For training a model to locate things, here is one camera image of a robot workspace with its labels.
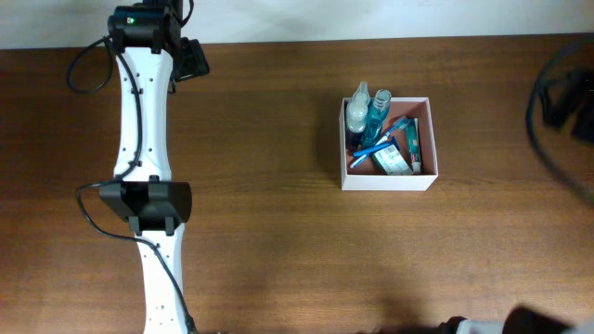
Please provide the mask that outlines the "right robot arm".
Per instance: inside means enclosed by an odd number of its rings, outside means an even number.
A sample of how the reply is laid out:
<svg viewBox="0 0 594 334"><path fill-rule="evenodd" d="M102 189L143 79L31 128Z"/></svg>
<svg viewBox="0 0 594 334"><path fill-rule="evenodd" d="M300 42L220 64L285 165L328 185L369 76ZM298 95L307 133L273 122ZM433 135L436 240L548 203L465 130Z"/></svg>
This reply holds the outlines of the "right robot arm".
<svg viewBox="0 0 594 334"><path fill-rule="evenodd" d="M536 94L543 109L543 122L556 129L582 103L587 91L593 87L592 70L572 70L559 79L540 81ZM431 330L438 334L593 334L593 321L572 326L556 318L543 315L524 306L514 308L504 322L473 321L461 316Z"/></svg>

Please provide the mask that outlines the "clear spray bottle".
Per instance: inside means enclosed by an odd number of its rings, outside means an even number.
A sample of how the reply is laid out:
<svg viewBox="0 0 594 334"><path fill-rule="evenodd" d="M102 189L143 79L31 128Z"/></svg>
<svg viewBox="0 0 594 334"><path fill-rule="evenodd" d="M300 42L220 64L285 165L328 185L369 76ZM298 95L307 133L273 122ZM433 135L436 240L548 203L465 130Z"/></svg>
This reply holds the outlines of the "clear spray bottle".
<svg viewBox="0 0 594 334"><path fill-rule="evenodd" d="M368 83L361 82L345 112L345 146L348 150L356 150L361 143L367 125L369 100Z"/></svg>

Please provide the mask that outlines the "blue mouthwash bottle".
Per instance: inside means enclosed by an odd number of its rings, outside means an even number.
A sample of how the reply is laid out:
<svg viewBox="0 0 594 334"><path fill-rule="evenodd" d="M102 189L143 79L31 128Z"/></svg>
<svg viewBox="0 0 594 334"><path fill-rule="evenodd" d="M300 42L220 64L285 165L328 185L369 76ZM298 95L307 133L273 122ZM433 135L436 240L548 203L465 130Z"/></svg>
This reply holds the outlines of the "blue mouthwash bottle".
<svg viewBox="0 0 594 334"><path fill-rule="evenodd" d="M362 136L363 148L375 146L381 136L381 130L390 111L392 94L387 89L379 90L368 110L367 125Z"/></svg>

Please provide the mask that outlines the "blue disposable razor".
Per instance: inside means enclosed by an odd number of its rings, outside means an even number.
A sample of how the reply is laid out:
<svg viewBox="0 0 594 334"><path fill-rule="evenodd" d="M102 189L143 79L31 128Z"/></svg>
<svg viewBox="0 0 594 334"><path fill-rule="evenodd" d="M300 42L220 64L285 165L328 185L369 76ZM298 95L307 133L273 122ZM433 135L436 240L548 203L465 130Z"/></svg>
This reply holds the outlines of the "blue disposable razor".
<svg viewBox="0 0 594 334"><path fill-rule="evenodd" d="M377 152L379 150L382 150L384 148L387 148L387 147L389 147L391 145L394 145L396 148L398 148L397 140L393 136L390 137L387 141L382 142L382 143L380 143L380 144L378 144L378 145L376 145L374 147L365 148L365 149L362 149L362 150L359 150L359 151L354 152L353 153L353 157L354 158L359 158L359 157L362 157L362 156L366 156L366 155L372 154L374 152Z"/></svg>

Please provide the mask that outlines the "green white soap box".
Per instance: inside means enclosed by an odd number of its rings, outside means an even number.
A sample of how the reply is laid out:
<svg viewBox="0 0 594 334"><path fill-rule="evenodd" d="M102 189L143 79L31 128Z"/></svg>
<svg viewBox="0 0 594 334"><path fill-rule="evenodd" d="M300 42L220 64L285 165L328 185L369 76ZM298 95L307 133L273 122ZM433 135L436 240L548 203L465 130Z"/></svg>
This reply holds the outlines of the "green white soap box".
<svg viewBox="0 0 594 334"><path fill-rule="evenodd" d="M376 151L374 162L390 176L412 175L413 171L394 144Z"/></svg>

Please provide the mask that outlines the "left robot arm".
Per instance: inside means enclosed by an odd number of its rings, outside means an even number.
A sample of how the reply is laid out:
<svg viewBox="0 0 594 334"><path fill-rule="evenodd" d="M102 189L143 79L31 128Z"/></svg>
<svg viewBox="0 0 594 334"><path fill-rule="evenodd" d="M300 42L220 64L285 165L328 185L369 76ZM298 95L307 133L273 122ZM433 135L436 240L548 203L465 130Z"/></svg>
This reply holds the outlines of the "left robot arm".
<svg viewBox="0 0 594 334"><path fill-rule="evenodd" d="M119 153L101 199L129 226L143 271L147 333L194 333L184 300L181 250L191 190L172 179L167 153L170 85L204 73L181 29L180 1L118 6L108 19L122 88Z"/></svg>

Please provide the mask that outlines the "green toothpaste tube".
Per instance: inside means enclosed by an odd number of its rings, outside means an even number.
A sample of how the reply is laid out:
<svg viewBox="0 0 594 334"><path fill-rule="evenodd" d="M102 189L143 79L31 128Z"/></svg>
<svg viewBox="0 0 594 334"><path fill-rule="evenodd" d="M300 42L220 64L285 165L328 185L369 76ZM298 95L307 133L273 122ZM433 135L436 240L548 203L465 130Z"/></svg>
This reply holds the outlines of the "green toothpaste tube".
<svg viewBox="0 0 594 334"><path fill-rule="evenodd" d="M422 161L420 154L420 143L418 134L418 119L412 118L408 120L406 127L407 146L410 155L410 165L413 174L420 174Z"/></svg>

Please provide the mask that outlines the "blue white toothbrush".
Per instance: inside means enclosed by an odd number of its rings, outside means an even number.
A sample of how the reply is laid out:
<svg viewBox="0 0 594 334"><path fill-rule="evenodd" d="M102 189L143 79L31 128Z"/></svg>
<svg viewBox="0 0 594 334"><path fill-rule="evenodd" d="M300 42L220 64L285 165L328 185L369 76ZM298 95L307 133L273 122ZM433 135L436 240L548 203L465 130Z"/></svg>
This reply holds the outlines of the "blue white toothbrush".
<svg viewBox="0 0 594 334"><path fill-rule="evenodd" d="M390 138L390 136L391 136L392 132L394 132L394 131L403 131L403 130L405 130L405 129L406 129L406 127L407 127L407 124L408 124L408 118L407 118L406 116L402 116L402 117L400 117L400 118L399 118L399 119L398 119L398 120L397 120L397 121L394 123L394 125L393 125L393 126L391 126L391 127L390 127L390 128L389 128L389 129L388 129L388 130L387 130L387 131L386 131L386 132L385 132L385 133L384 133L384 134L383 134L383 135L382 135L382 136L381 136L381 137L380 137L380 138L379 138L379 139L376 141L376 143L373 145L373 147L374 147L374 146L376 146L376 145L378 145L378 144L380 144L380 143L382 143L382 142L385 142L385 141L387 141L387 140ZM368 156L369 156L369 155L362 156L362 157L359 157L359 158L355 158L355 160L354 160L354 161L353 161L353 162L350 164L350 168L351 168L351 169L354 169L356 166L358 166L358 165L359 165L359 164L361 164L363 161L365 161L365 160L368 158Z"/></svg>

